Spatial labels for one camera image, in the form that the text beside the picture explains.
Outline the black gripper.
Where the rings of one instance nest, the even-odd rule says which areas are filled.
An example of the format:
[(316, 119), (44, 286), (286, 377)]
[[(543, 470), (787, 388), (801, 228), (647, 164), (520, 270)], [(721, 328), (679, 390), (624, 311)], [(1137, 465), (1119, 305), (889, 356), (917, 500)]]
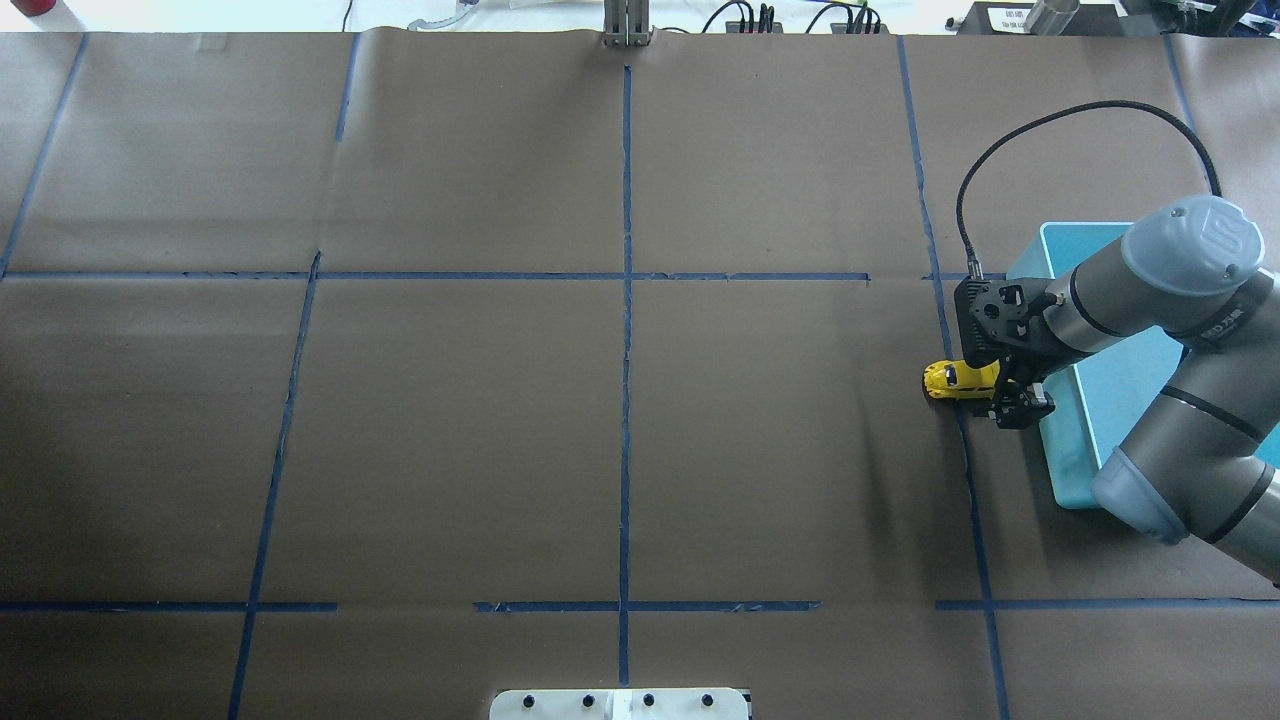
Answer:
[(1057, 409), (1044, 379), (1057, 359), (1037, 352), (1006, 352), (1000, 360), (996, 393), (975, 411), (975, 418), (992, 421), (1002, 430), (1036, 427)]

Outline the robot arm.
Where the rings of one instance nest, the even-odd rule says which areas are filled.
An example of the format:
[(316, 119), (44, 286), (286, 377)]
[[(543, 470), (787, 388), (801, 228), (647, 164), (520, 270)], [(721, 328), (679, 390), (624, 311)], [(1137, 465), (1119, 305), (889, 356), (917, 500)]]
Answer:
[(1184, 348), (1094, 475), (1097, 505), (1165, 544), (1196, 537), (1277, 580), (1277, 274), (1235, 204), (1193, 195), (1143, 217), (1068, 274), (983, 281), (954, 300), (963, 356), (997, 363), (988, 413), (1004, 429), (1048, 416), (1046, 379), (1149, 328)]

